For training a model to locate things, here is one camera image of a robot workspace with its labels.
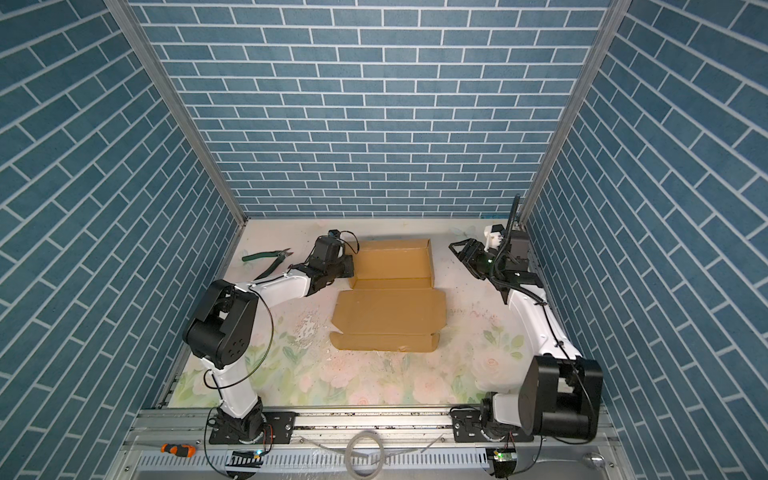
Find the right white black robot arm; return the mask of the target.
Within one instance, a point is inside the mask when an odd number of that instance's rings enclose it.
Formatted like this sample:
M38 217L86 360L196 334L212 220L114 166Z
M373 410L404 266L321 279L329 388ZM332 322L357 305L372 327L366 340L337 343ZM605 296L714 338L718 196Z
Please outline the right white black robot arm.
M603 372L567 338L547 299L543 282L530 270L525 232L495 224L483 241L467 238L449 250L471 275L497 290L518 315L533 357L515 392L489 392L481 403L483 427L582 444L597 435Z

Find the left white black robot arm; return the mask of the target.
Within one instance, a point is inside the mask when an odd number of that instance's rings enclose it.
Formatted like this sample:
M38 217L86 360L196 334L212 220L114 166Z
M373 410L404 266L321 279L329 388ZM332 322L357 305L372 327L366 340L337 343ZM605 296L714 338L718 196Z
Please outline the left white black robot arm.
M316 238L303 262L290 265L280 275L270 267L252 281L219 279L210 284L192 314L183 341L205 367L204 385L219 397L211 419L220 440L241 444L271 440L272 429L261 397L250 381L268 354L251 368L245 358L256 314L264 310L268 315L267 345L271 346L276 333L272 308L309 297L338 278L353 277L353 258L359 251L359 242L351 245L341 231L330 230Z

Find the brown cardboard box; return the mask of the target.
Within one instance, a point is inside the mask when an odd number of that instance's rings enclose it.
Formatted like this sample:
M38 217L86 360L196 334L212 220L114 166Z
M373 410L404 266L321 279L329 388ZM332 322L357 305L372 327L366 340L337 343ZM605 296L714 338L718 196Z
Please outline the brown cardboard box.
M337 297L331 344L347 351L435 351L447 300L435 287L431 242L367 240L353 266L350 288Z

